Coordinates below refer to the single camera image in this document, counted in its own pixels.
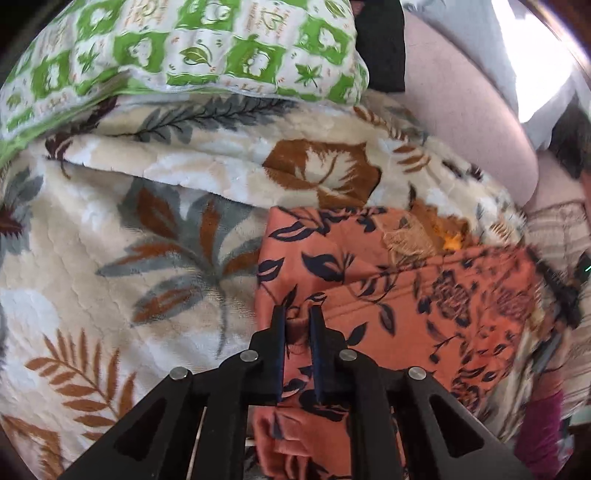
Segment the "orange floral garment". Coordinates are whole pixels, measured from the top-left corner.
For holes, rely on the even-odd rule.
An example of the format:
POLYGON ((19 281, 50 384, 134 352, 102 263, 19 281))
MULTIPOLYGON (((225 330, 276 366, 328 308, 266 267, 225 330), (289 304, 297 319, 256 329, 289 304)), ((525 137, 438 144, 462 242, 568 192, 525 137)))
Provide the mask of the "orange floral garment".
POLYGON ((535 305, 536 275, 518 246, 431 245, 420 221, 390 208, 271 209, 260 247, 256 320, 287 314, 283 400, 253 413, 271 479, 351 474, 349 416, 315 398, 308 311, 380 366, 424 368, 478 412, 509 375, 535 305))

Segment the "cream leaf pattern blanket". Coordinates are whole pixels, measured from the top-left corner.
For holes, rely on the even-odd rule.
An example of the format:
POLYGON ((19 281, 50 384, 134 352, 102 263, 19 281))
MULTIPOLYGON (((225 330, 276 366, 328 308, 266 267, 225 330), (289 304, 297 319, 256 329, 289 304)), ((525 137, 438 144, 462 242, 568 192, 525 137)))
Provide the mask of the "cream leaf pattern blanket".
POLYGON ((489 175, 369 92, 353 107, 231 94, 110 96, 1 171, 3 478, 57 478, 167 371, 215 367, 256 328, 273 207, 286 243, 352 226, 315 258, 345 281, 388 208, 437 237, 516 244, 525 220, 489 175))

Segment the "striped beige pillow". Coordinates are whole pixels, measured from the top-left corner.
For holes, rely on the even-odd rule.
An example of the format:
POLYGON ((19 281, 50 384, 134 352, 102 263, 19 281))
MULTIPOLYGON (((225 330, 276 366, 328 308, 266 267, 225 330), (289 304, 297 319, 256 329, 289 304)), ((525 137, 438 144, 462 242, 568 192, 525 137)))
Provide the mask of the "striped beige pillow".
POLYGON ((590 283, 577 280, 590 262, 582 258, 590 255, 590 224, 584 206, 574 202, 530 213, 527 243, 553 271, 551 282, 545 285, 544 301, 555 301, 569 289, 567 297, 578 304, 580 311, 563 368, 562 416, 567 418, 590 396, 590 283))

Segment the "pink mattress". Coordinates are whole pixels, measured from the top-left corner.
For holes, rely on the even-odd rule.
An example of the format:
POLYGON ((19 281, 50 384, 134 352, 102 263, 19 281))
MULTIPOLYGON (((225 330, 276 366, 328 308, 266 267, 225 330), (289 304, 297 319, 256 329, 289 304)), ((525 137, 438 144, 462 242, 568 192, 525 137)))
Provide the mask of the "pink mattress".
POLYGON ((405 15, 406 90, 397 96, 427 132, 484 169, 528 211, 586 200, 548 151, 536 152, 487 77, 442 34, 405 15))

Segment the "grey pillow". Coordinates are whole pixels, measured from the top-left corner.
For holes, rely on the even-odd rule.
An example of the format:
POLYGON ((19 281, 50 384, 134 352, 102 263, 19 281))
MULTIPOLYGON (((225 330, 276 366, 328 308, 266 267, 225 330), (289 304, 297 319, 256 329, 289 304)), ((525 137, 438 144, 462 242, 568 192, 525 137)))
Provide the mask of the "grey pillow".
POLYGON ((562 41, 520 1, 404 1, 485 73, 532 145, 590 145, 590 87, 562 41))

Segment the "green white patterned pillow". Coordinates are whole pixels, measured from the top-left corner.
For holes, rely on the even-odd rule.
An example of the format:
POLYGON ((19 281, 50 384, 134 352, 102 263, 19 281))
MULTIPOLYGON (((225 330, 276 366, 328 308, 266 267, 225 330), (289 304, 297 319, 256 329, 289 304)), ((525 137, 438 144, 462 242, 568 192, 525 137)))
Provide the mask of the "green white patterned pillow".
POLYGON ((1 156, 116 94, 231 91, 353 105, 367 89, 347 1, 73 1, 1 88, 1 156))

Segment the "black garment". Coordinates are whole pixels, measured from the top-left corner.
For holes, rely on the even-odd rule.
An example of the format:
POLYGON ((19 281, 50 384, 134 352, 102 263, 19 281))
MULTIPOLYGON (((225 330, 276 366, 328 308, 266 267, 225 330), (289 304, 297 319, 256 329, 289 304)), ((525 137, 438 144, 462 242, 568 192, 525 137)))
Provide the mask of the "black garment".
POLYGON ((356 51, 365 61, 370 89, 384 93, 406 90, 405 16, 398 0, 352 1, 356 51))

